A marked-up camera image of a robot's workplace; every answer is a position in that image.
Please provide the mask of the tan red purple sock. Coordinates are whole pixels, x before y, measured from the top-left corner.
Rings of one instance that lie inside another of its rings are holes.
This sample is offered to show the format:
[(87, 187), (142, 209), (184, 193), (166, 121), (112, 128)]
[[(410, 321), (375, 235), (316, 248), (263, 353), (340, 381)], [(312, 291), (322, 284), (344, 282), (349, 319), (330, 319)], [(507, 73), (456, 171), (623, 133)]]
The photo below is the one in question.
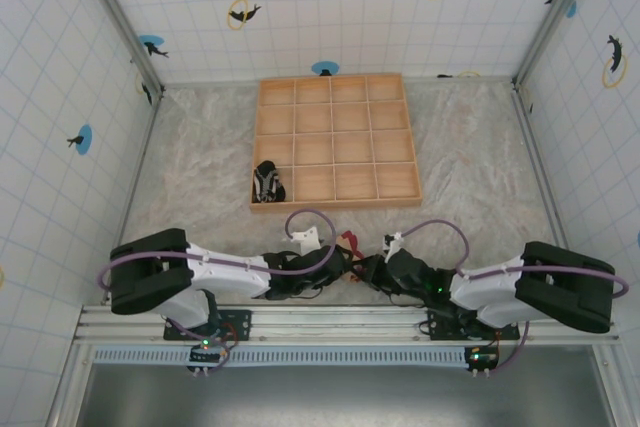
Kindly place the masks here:
[[(364, 255), (362, 254), (362, 252), (359, 250), (359, 247), (358, 247), (358, 238), (351, 230), (344, 231), (342, 234), (340, 234), (336, 240), (336, 243), (341, 248), (346, 249), (347, 251), (351, 251), (354, 254), (355, 260), (364, 258)], [(359, 283), (359, 282), (360, 282), (360, 279), (356, 275), (356, 281), (349, 282), (349, 283)]]

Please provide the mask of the black white striped sock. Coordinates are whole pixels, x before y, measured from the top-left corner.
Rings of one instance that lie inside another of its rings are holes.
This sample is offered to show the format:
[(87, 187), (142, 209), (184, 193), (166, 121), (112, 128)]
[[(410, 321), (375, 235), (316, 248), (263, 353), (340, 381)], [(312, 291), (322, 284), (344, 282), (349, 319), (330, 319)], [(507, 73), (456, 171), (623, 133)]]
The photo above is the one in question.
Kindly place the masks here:
[(253, 171), (253, 203), (274, 203), (286, 200), (286, 189), (282, 184), (275, 164), (270, 160), (261, 162)]

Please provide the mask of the grey sheet metal panel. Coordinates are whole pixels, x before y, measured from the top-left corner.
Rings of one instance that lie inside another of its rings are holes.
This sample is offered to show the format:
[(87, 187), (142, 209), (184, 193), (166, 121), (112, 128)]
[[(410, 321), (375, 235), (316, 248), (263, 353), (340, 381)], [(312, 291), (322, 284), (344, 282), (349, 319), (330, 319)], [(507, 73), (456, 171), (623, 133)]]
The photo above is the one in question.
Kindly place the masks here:
[(65, 427), (613, 427), (591, 356), (534, 349), (505, 370), (97, 365)]

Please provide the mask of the wooden compartment tray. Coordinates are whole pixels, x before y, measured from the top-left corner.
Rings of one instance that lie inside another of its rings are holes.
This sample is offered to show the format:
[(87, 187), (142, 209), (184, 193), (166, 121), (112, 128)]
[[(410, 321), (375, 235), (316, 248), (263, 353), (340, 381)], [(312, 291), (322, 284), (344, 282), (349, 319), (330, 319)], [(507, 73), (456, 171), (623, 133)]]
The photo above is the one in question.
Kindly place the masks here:
[(252, 170), (273, 166), (285, 196), (254, 213), (415, 207), (423, 200), (399, 73), (266, 79), (259, 84)]

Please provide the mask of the aluminium mounting rail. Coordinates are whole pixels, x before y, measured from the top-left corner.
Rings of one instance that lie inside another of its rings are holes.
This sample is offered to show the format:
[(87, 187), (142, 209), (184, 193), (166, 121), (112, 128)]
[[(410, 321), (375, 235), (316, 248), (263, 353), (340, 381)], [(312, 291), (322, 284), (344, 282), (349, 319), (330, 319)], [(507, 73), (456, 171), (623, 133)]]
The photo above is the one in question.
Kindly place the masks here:
[[(426, 314), (395, 306), (248, 305), (247, 345), (429, 344), (418, 324)], [(75, 340), (85, 344), (161, 344), (165, 323), (154, 313), (118, 316), (106, 306), (82, 309)]]

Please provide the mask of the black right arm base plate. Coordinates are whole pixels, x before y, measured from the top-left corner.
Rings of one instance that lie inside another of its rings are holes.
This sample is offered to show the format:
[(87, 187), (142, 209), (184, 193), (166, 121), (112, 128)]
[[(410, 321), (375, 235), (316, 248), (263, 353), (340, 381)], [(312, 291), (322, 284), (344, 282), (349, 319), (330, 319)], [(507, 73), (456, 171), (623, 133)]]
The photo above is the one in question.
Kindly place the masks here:
[(490, 327), (482, 323), (475, 312), (459, 310), (448, 316), (429, 310), (427, 315), (428, 335), (436, 341), (515, 341), (521, 337), (517, 326)]

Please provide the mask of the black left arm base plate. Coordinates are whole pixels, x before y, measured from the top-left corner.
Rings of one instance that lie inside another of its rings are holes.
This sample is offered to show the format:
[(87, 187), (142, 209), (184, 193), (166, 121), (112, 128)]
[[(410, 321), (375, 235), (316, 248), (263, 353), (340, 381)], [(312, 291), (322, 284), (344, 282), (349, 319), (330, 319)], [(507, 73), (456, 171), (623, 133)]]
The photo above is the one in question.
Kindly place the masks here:
[(247, 341), (250, 336), (252, 311), (248, 309), (222, 309), (218, 311), (218, 320), (212, 325), (205, 324), (190, 328), (185, 334), (167, 322), (162, 338), (165, 341), (196, 341), (203, 337), (216, 337), (227, 341)]

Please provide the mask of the aluminium table edge rail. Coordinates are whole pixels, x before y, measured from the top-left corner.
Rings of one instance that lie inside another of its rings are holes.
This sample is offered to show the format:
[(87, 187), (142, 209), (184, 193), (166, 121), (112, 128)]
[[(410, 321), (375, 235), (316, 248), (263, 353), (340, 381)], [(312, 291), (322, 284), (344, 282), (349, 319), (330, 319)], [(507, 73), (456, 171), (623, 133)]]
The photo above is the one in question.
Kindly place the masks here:
[(522, 131), (524, 144), (527, 149), (531, 166), (534, 172), (536, 185), (541, 195), (553, 242), (558, 247), (571, 250), (566, 235), (566, 230), (563, 226), (558, 206), (554, 197), (552, 185), (545, 168), (544, 159), (541, 155), (538, 142), (536, 141), (533, 128), (529, 121), (529, 116), (527, 115), (524, 101), (520, 95), (520, 92), (516, 88), (513, 88), (511, 90), (511, 99), (518, 123)]
[(144, 166), (144, 162), (147, 156), (147, 151), (149, 148), (150, 139), (153, 134), (153, 130), (157, 121), (158, 112), (161, 109), (161, 105), (162, 105), (162, 97), (160, 97), (160, 99), (157, 100), (156, 103), (152, 105), (152, 108), (151, 108), (152, 113), (151, 113), (148, 125), (146, 127), (146, 130), (144, 132), (144, 136), (142, 137), (139, 155), (136, 160), (135, 168), (133, 171), (133, 177), (127, 193), (124, 212), (121, 215), (119, 227), (118, 227), (111, 249), (115, 249), (116, 247), (119, 247), (123, 243), (126, 229), (129, 224), (129, 219), (131, 217), (131, 211), (134, 204), (136, 192), (138, 190), (138, 185), (141, 178), (141, 171)]

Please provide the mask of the aluminium frame post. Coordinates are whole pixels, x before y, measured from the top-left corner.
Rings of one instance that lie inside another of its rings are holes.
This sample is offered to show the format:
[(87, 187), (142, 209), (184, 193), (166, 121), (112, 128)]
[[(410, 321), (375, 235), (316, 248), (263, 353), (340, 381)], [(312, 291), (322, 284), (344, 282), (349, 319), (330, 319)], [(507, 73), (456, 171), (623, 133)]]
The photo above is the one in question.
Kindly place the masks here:
[(126, 45), (133, 64), (137, 67), (141, 75), (142, 83), (145, 85), (151, 96), (159, 100), (163, 94), (163, 85), (150, 57), (136, 35), (133, 26), (127, 18), (118, 0), (99, 0), (107, 16), (114, 25), (122, 42)]
[(566, 12), (574, 0), (553, 0), (550, 10), (531, 42), (516, 74), (512, 77), (512, 85), (516, 92), (526, 84), (544, 50), (550, 43), (554, 33), (566, 17)]

